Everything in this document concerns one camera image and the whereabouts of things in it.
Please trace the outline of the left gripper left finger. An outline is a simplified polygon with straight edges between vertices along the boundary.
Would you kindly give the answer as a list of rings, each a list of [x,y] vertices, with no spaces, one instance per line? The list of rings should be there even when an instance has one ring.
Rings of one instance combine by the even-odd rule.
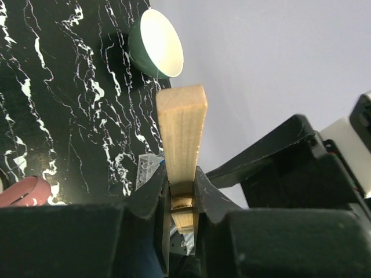
[[[1,207],[2,277],[166,277],[166,168],[114,203]]]

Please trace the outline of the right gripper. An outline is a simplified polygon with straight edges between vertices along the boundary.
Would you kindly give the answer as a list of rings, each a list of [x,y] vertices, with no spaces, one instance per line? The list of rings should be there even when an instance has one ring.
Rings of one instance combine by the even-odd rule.
[[[370,210],[335,142],[295,114],[253,145],[207,173],[216,188],[240,184],[250,208]]]

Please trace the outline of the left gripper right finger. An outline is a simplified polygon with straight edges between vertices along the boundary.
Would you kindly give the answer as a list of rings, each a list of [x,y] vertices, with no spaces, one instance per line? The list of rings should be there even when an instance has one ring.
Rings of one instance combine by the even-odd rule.
[[[197,169],[194,216],[202,277],[370,276],[370,233],[350,211],[242,209]]]

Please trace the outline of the wooden bristle brush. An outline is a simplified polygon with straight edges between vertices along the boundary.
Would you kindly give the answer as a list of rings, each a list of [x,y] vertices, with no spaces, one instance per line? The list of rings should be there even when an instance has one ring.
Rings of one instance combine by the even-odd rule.
[[[159,131],[180,234],[194,230],[192,192],[208,102],[202,85],[162,89],[156,95]]]

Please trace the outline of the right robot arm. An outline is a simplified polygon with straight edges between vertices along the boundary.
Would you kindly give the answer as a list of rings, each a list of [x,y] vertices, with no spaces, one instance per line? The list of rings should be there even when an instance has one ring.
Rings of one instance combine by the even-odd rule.
[[[370,94],[321,131],[295,114],[208,172],[217,188],[240,184],[251,208],[370,208]]]

